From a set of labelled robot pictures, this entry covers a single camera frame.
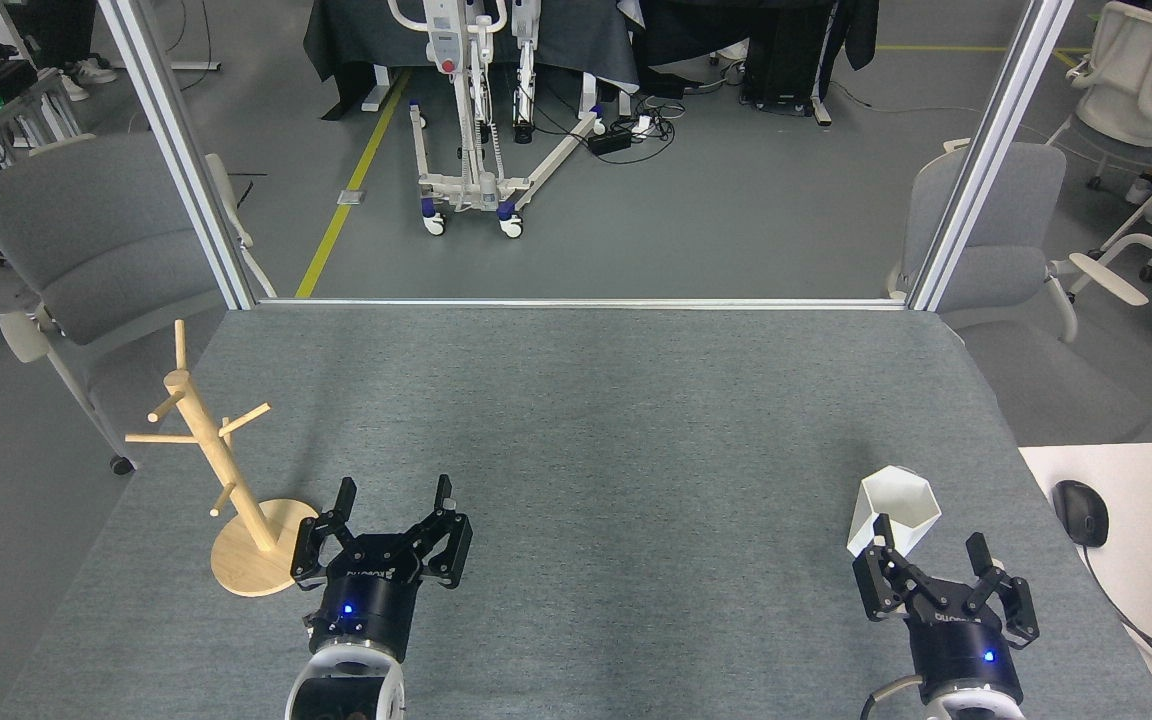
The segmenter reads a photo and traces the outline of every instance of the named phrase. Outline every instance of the table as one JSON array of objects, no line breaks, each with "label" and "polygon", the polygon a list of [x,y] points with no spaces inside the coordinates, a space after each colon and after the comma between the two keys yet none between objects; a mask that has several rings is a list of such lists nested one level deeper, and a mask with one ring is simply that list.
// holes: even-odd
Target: table
[{"label": "table", "polygon": [[[324,507],[349,473],[356,532],[401,532],[438,473],[456,483],[473,544],[461,588],[420,591],[414,719],[855,715],[911,667],[844,551],[887,464],[943,511],[915,562],[969,578],[982,530],[1032,584],[1031,717],[1152,719],[1132,643],[933,314],[264,305],[196,370],[214,414],[274,407],[237,440],[257,497]],[[0,717],[282,715],[319,594],[223,592],[214,497],[196,448],[151,457]]]},{"label": "table", "polygon": [[[1120,609],[1152,635],[1152,444],[1026,447],[1021,455],[1048,495],[1075,479],[1105,498],[1111,537],[1089,560]],[[1151,651],[1140,653],[1152,661]]]},{"label": "table", "polygon": [[[397,7],[408,18],[424,17],[420,0],[399,0]],[[381,78],[382,68],[431,67],[426,44],[427,35],[400,26],[382,1],[314,0],[303,45],[319,78],[335,77],[340,92],[340,104],[326,119],[343,115]],[[518,47],[507,26],[495,35],[494,63],[517,58]],[[612,0],[545,3],[536,62],[589,73],[626,90],[637,88],[626,17]],[[379,106],[374,97],[369,100]]]}]

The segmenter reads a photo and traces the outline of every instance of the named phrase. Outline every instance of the wooden mug tree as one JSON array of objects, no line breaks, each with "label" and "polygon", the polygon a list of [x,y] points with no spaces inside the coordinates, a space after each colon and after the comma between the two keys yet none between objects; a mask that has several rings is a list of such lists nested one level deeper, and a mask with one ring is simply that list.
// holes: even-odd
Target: wooden mug tree
[{"label": "wooden mug tree", "polygon": [[234,461],[234,430],[260,418],[270,410],[262,402],[250,414],[236,419],[221,418],[218,424],[198,395],[198,388],[185,364],[184,320],[175,323],[175,359],[177,369],[162,379],[168,397],[156,407],[147,419],[157,423],[172,408],[180,410],[189,427],[187,435],[128,434],[128,442],[196,444],[207,457],[211,470],[220,480],[220,497],[211,506],[211,516],[220,515],[225,501],[233,502],[238,516],[230,520],[211,546],[211,573],[221,588],[234,594],[260,597],[291,586],[291,552],[301,521],[317,510],[298,500],[266,500],[257,503],[247,479]]}]

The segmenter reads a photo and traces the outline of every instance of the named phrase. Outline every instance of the aluminum frame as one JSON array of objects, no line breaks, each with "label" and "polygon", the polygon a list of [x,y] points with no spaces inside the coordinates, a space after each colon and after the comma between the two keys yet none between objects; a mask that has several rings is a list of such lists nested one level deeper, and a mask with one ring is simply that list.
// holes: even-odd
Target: aluminum frame
[{"label": "aluminum frame", "polygon": [[[128,70],[141,97],[143,108],[159,137],[164,156],[168,159],[172,176],[185,200],[189,218],[200,236],[207,262],[215,281],[230,309],[250,309],[255,305],[247,279],[238,268],[237,255],[223,232],[217,191],[210,179],[202,172],[197,142],[182,108],[180,92],[166,63],[161,43],[157,40],[152,23],[143,0],[100,0],[109,29],[118,41],[119,51],[128,61]],[[904,306],[910,310],[935,311],[940,305],[945,288],[950,281],[954,266],[963,253],[963,247],[972,232],[975,219],[986,199],[990,185],[996,176],[1005,158],[1006,147],[1015,137],[1021,115],[1028,108],[1029,99],[1043,75],[1043,65],[1051,56],[1056,38],[1064,26],[1064,18],[1073,8],[1074,0],[1030,0],[1011,45],[1007,50],[1005,65],[991,92],[990,101],[975,134],[972,145],[961,170],[950,200],[937,227],[932,250],[924,260],[914,290],[909,293]],[[303,302],[276,300],[273,302]],[[482,306],[864,306],[865,309],[890,309],[889,301],[454,301],[454,300],[340,300],[314,301],[320,305],[482,305]]]},{"label": "aluminum frame", "polygon": [[100,0],[100,6],[225,305],[230,310],[250,310],[256,301],[238,265],[236,241],[225,220],[206,160],[198,151],[197,136],[184,113],[184,100],[180,97],[172,65],[157,37],[154,15],[143,0]]},{"label": "aluminum frame", "polygon": [[1002,165],[1007,147],[1011,145],[1011,138],[1016,136],[1020,120],[1043,76],[1043,66],[1056,46],[1056,37],[1073,6],[1074,0],[1030,0],[1007,50],[975,141],[968,146],[963,170],[937,227],[932,250],[914,281],[914,290],[909,293],[910,310],[934,313],[940,306],[990,185]]}]

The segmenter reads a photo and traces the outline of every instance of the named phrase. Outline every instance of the white cup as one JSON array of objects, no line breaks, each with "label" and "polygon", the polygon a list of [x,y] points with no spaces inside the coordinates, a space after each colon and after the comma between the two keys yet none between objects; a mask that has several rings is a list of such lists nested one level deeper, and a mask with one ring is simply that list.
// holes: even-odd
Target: white cup
[{"label": "white cup", "polygon": [[908,555],[941,516],[941,506],[932,495],[932,484],[904,468],[887,465],[861,480],[847,552],[861,554],[874,539],[874,520],[886,511],[892,523],[892,547]]}]

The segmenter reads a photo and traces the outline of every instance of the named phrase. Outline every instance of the power strip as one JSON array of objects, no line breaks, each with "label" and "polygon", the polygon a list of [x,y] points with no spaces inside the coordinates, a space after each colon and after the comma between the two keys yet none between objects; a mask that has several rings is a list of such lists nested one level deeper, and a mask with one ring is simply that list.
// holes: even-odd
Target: power strip
[{"label": "power strip", "polygon": [[627,129],[617,128],[609,129],[602,135],[590,136],[585,143],[589,145],[589,151],[593,152],[594,156],[606,156],[608,152],[626,150],[626,147],[632,145],[634,136]]}]

